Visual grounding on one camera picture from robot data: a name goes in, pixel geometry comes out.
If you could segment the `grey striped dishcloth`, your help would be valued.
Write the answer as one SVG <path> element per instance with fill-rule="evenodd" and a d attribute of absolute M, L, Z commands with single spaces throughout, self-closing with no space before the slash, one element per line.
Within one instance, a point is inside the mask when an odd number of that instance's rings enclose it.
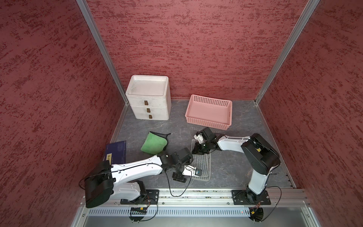
<path fill-rule="evenodd" d="M 192 166 L 201 170 L 201 176 L 193 176 L 194 180 L 207 182 L 211 178 L 211 154 L 193 154 Z"/>

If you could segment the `green dishcloth black trim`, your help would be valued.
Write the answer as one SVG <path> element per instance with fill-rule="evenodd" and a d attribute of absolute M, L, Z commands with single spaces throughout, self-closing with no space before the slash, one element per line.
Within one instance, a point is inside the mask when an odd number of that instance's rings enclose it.
<path fill-rule="evenodd" d="M 144 144 L 141 147 L 141 151 L 150 154 L 157 155 L 163 151 L 165 151 L 168 145 L 168 134 L 162 134 L 158 132 L 150 131 L 146 137 Z"/>

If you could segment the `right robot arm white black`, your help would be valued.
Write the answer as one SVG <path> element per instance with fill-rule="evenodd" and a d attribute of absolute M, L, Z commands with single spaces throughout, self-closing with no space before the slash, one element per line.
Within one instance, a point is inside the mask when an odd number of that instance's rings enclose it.
<path fill-rule="evenodd" d="M 266 189 L 270 173 L 281 164 L 278 152 L 258 133 L 250 137 L 230 137 L 200 131 L 194 135 L 197 141 L 192 154 L 205 155 L 213 151 L 234 151 L 243 153 L 253 172 L 246 187 L 246 201 L 257 204 L 259 197 Z"/>

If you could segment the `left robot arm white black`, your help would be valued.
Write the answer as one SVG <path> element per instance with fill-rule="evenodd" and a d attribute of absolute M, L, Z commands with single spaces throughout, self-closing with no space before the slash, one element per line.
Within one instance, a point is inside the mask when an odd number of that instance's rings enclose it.
<path fill-rule="evenodd" d="M 186 182 L 186 176 L 201 176 L 201 169 L 191 166 L 193 155 L 188 148 L 173 154 L 165 151 L 148 159 L 127 164 L 102 161 L 83 179 L 87 208 L 94 208 L 109 199 L 142 203 L 147 191 L 140 178 L 173 172 L 173 180 Z"/>

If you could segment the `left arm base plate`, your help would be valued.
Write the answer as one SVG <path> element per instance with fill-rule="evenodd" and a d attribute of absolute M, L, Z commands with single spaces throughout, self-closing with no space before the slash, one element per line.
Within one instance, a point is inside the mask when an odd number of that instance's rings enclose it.
<path fill-rule="evenodd" d="M 141 194 L 137 199 L 129 201 L 126 199 L 121 199 L 121 205 L 157 205 L 159 199 L 159 190 L 157 189 L 147 189 L 145 194 Z"/>

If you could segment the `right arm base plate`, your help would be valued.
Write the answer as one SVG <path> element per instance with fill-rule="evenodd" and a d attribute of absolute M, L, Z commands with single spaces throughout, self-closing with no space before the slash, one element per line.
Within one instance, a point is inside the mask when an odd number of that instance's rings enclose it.
<path fill-rule="evenodd" d="M 251 190 L 232 190 L 231 193 L 234 205 L 271 205 L 266 190 L 258 195 Z"/>

